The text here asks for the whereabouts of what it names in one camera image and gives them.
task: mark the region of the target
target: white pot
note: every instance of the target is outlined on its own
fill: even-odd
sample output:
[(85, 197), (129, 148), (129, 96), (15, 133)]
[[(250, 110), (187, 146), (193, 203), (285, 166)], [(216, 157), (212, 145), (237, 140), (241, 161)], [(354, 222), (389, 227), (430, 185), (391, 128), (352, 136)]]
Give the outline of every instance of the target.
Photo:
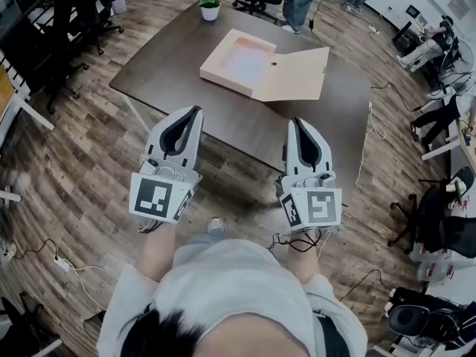
[(213, 21), (213, 20), (216, 20), (216, 17), (218, 16), (218, 12), (220, 11), (220, 7), (222, 5), (220, 4), (218, 7), (216, 8), (203, 8), (203, 7), (200, 7), (200, 9), (202, 10), (202, 16), (203, 16), (203, 19), (204, 20), (207, 20), (207, 21)]

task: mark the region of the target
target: trash can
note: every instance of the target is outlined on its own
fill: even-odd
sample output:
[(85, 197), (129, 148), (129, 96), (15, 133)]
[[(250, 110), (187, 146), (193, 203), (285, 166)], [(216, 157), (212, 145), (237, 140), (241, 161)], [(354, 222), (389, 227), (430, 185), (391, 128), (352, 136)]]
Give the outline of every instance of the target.
[(119, 15), (126, 10), (126, 0), (111, 0), (114, 14)]

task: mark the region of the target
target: sleeve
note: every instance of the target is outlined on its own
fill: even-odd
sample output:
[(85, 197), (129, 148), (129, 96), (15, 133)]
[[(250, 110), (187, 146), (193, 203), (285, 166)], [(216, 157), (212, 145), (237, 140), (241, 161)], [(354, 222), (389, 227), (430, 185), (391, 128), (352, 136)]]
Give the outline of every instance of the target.
[(344, 338), (353, 357), (363, 357), (367, 352), (367, 333), (358, 318), (334, 296), (329, 281), (322, 275), (315, 275), (306, 285), (311, 307), (332, 319), (335, 327)]
[(97, 342), (99, 357), (112, 357), (126, 338), (134, 318), (151, 303), (158, 283), (127, 265), (116, 284)]

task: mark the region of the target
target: white cable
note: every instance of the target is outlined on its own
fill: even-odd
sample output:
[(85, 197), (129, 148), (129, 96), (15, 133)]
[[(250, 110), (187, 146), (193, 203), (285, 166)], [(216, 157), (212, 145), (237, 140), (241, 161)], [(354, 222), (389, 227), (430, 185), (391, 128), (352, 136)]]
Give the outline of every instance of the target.
[(318, 259), (321, 257), (321, 251), (322, 251), (322, 248), (324, 247), (324, 243), (326, 243), (326, 241), (329, 239), (329, 236), (330, 236), (330, 234), (332, 233), (332, 230), (334, 230), (334, 226), (332, 226), (332, 227), (330, 228), (330, 230), (327, 231), (326, 238), (324, 239), (324, 241), (322, 242), (321, 247), (319, 248)]
[(365, 149), (365, 143), (367, 143), (367, 136), (372, 132), (374, 131), (376, 133), (376, 135), (379, 137), (380, 140), (385, 140), (387, 138), (387, 133), (386, 131), (384, 130), (384, 128), (382, 126), (380, 126), (379, 124), (375, 124), (373, 122), (373, 119), (372, 119), (372, 107), (370, 107), (370, 114), (369, 114), (369, 119), (370, 119), (370, 122), (372, 123), (372, 128), (369, 129), (367, 131), (367, 133), (365, 134), (365, 139), (364, 139), (364, 146), (362, 147), (362, 157), (361, 157), (361, 161), (360, 161), (360, 167), (358, 168), (358, 176), (357, 176), (357, 180), (356, 180), (356, 184), (358, 183), (358, 180), (360, 179), (360, 172), (362, 170), (362, 165), (364, 165), (364, 149)]
[(109, 271), (107, 271), (107, 270), (105, 270), (104, 268), (99, 267), (99, 266), (87, 266), (87, 267), (83, 267), (83, 268), (75, 268), (75, 267), (73, 266), (73, 264), (72, 264), (69, 260), (67, 260), (67, 259), (63, 259), (63, 260), (64, 260), (67, 264), (69, 264), (69, 266), (71, 267), (71, 269), (74, 271), (74, 273), (75, 273), (75, 274), (77, 275), (77, 277), (80, 279), (81, 286), (83, 286), (83, 290), (84, 290), (84, 292), (88, 295), (88, 298), (90, 298), (90, 299), (91, 299), (92, 301), (94, 301), (100, 308), (102, 308), (102, 309), (104, 309), (104, 310), (106, 311), (107, 308), (104, 307), (103, 305), (101, 305), (101, 304), (100, 304), (96, 299), (94, 299), (94, 298), (89, 294), (89, 292), (86, 290), (86, 287), (84, 286), (83, 279), (81, 278), (81, 276), (80, 276), (80, 274), (79, 274), (78, 271), (86, 270), (86, 269), (88, 269), (88, 268), (99, 268), (99, 269), (101, 269), (101, 270), (107, 272), (109, 275), (111, 275), (111, 276), (115, 279), (115, 281), (117, 282), (118, 280), (116, 279), (116, 277), (115, 277), (112, 273), (110, 273)]

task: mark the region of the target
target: small plant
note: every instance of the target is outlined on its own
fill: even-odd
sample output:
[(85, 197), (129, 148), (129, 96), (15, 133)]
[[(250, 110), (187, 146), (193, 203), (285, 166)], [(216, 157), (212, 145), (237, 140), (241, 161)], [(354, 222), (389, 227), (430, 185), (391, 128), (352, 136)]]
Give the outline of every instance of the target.
[(217, 8), (220, 2), (221, 0), (199, 0), (199, 5), (203, 8)]

